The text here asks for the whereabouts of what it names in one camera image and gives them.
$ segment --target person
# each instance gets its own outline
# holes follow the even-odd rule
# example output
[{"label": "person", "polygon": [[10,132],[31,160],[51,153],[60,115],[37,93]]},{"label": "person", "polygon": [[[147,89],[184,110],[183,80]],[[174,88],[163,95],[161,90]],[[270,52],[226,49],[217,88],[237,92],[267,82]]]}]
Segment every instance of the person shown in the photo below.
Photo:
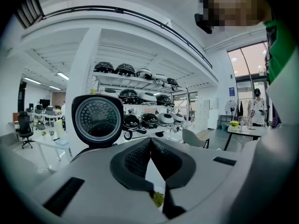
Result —
[{"label": "person", "polygon": [[61,106],[61,116],[65,116],[65,101],[62,102],[62,106]]},{"label": "person", "polygon": [[296,50],[296,41],[266,0],[199,0],[208,26],[254,26],[263,23],[267,32],[265,57],[267,80],[273,83]]},{"label": "person", "polygon": [[252,126],[263,127],[265,124],[266,102],[261,98],[260,89],[254,90],[255,100],[251,103]]}]

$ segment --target balcony railing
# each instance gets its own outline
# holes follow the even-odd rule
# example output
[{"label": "balcony railing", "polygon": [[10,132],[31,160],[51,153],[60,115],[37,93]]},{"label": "balcony railing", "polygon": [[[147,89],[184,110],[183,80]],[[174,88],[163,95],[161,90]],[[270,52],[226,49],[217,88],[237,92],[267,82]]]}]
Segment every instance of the balcony railing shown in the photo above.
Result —
[{"label": "balcony railing", "polygon": [[138,17],[144,21],[148,21],[152,24],[155,24],[156,26],[159,26],[161,29],[164,29],[165,31],[168,31],[172,35],[176,36],[178,39],[180,39],[182,42],[184,42],[188,47],[190,47],[192,50],[194,50],[206,63],[209,67],[213,68],[211,63],[206,59],[206,57],[187,39],[185,39],[181,34],[173,30],[172,28],[166,26],[162,22],[151,18],[149,16],[146,16],[141,13],[134,12],[132,10],[128,10],[125,8],[120,7],[110,7],[110,6],[79,6],[79,7],[69,7],[65,9],[61,9],[49,14],[46,14],[42,20],[45,20],[49,17],[60,15],[60,14],[66,14],[66,13],[73,13],[73,12],[82,12],[82,11],[101,11],[101,12],[111,12],[111,13],[119,13],[119,14],[127,14],[134,17]]}]

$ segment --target blue sign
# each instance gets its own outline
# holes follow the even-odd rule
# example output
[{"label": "blue sign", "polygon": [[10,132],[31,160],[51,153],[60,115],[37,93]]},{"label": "blue sign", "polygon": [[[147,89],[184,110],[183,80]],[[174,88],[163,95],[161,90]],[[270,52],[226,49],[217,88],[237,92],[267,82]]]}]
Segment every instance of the blue sign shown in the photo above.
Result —
[{"label": "blue sign", "polygon": [[229,88],[229,96],[235,96],[235,88],[234,87]]}]

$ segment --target person wearing white shirt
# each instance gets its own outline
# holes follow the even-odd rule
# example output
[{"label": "person wearing white shirt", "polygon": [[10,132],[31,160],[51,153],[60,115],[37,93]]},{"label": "person wearing white shirt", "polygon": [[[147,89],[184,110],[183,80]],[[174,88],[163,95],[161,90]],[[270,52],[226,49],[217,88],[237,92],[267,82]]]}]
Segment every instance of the person wearing white shirt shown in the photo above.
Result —
[{"label": "person wearing white shirt", "polygon": [[65,116],[65,101],[62,102],[62,106],[61,106],[61,115]]},{"label": "person wearing white shirt", "polygon": [[251,103],[252,126],[263,127],[265,124],[266,102],[261,98],[260,89],[254,90],[256,99]]}]

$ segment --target black railing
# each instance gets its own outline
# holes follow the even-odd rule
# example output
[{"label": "black railing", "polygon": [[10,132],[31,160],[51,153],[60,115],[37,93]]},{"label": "black railing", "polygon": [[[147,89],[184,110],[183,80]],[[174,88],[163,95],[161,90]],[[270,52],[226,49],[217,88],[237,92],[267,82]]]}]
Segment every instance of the black railing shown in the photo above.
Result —
[{"label": "black railing", "polygon": [[138,17],[138,18],[140,18],[142,20],[145,20],[145,21],[148,21],[152,24],[155,24],[155,25],[159,26],[161,29],[164,29],[165,31],[170,32],[171,34],[176,36],[178,39],[183,41],[185,44],[187,44],[188,47],[193,49],[208,64],[209,67],[213,68],[213,66],[206,59],[206,57],[192,43],[190,43],[187,39],[185,39],[178,32],[176,32],[172,28],[166,26],[165,24],[163,24],[162,22],[160,22],[160,21],[158,21],[154,18],[151,18],[149,16],[146,16],[146,15],[143,15],[141,13],[137,13],[137,12],[134,12],[132,10],[125,9],[125,8],[110,7],[110,6],[96,6],[96,5],[94,5],[94,6],[70,7],[70,8],[65,8],[65,9],[61,9],[61,10],[46,14],[43,17],[43,20],[47,19],[49,17],[52,17],[52,16],[60,15],[60,14],[72,13],[72,12],[81,12],[81,11],[101,11],[101,12],[112,12],[112,13],[119,13],[119,14],[127,14],[127,15],[131,15],[131,16],[134,16],[134,17]]}]

